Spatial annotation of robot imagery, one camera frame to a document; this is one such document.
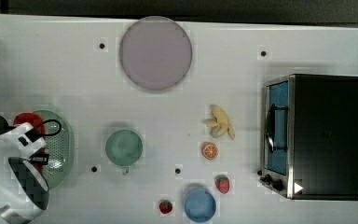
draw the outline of microwave control knob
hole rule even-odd
[[[260,177],[260,180],[269,185],[271,183],[272,178],[270,175],[265,175],[264,177]]]
[[[277,191],[283,190],[283,182],[280,179],[272,181],[272,187]]]

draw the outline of blue bowl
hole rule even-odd
[[[216,201],[205,189],[191,191],[185,199],[185,213],[194,222],[206,222],[216,212]]]

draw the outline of white robot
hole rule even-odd
[[[48,164],[48,155],[38,153],[45,145],[30,123],[10,127],[0,116],[0,224],[29,223],[47,209],[48,183],[33,166]]]

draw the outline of small red fruit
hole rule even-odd
[[[159,211],[161,211],[162,214],[168,214],[172,211],[172,203],[168,200],[163,200],[159,204]]]
[[[223,193],[226,194],[229,191],[229,180],[225,175],[221,175],[216,178],[215,181],[217,189]]]

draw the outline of black cable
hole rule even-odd
[[[49,123],[49,122],[55,122],[55,123],[57,123],[58,126],[59,126],[58,131],[55,132],[55,133],[41,133],[41,134],[39,134],[39,136],[54,136],[54,135],[57,135],[57,134],[59,134],[59,133],[61,132],[61,130],[62,130],[62,125],[61,125],[60,122],[57,121],[56,119],[47,119],[47,120],[43,121],[41,124],[37,125],[35,128],[37,129],[37,128],[39,128],[40,126],[42,126],[42,125],[44,125],[44,124],[46,124],[46,123]]]

